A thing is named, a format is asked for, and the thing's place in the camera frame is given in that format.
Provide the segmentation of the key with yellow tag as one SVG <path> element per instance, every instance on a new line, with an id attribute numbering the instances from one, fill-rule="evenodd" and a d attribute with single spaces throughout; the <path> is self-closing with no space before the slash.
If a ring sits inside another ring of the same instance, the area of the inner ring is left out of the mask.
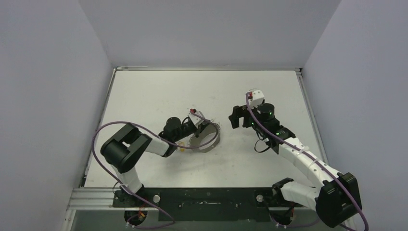
<path id="1" fill-rule="evenodd" d="M 178 150 L 180 151 L 180 152 L 184 152 L 185 151 L 185 143 L 184 142 L 179 142 L 178 143 Z"/>

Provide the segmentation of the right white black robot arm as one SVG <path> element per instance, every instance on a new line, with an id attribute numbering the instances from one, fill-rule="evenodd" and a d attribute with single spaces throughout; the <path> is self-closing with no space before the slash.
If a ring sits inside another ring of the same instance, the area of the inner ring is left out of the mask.
<path id="1" fill-rule="evenodd" d="M 343 174 L 315 156 L 292 131 L 280 124 L 274 109 L 270 103 L 251 110 L 246 105 L 235 106 L 228 117 L 232 128 L 252 128 L 267 150 L 293 164 L 311 182 L 311 186 L 306 186 L 285 178 L 273 184 L 273 203 L 285 206 L 292 202 L 312 209 L 331 228 L 358 214 L 362 204 L 355 176 Z"/>

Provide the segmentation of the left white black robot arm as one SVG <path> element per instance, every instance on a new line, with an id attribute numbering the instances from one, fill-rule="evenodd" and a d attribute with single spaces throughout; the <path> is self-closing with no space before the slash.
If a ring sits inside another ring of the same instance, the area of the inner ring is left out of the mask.
<path id="1" fill-rule="evenodd" d="M 195 114 L 188 115 L 184 120 L 169 118 L 159 134 L 143 126 L 124 122 L 123 127 L 101 146 L 100 154 L 114 169 L 109 174 L 126 191 L 126 203 L 131 207 L 138 207 L 143 202 L 141 190 L 144 186 L 135 166 L 145 152 L 169 157 L 179 148 L 178 141 L 188 136 L 197 138 L 209 126 L 216 127 L 209 120 Z"/>

